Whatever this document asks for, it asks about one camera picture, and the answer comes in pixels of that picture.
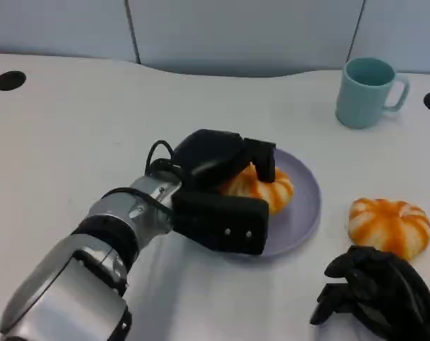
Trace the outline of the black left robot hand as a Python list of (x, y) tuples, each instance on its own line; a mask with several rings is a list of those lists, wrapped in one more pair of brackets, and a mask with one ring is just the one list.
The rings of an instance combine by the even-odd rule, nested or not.
[(238, 133), (199, 129), (176, 147), (171, 162), (183, 171), (186, 185), (194, 190), (215, 190), (249, 165), (255, 167), (260, 181), (272, 183), (275, 148), (272, 142), (248, 139)]

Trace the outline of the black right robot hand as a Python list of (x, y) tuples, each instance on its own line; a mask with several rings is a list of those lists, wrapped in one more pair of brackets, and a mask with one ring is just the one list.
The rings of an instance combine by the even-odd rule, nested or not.
[(351, 246), (324, 274), (334, 281), (317, 298), (311, 325), (349, 313), (383, 340), (430, 340), (430, 290), (408, 261)]

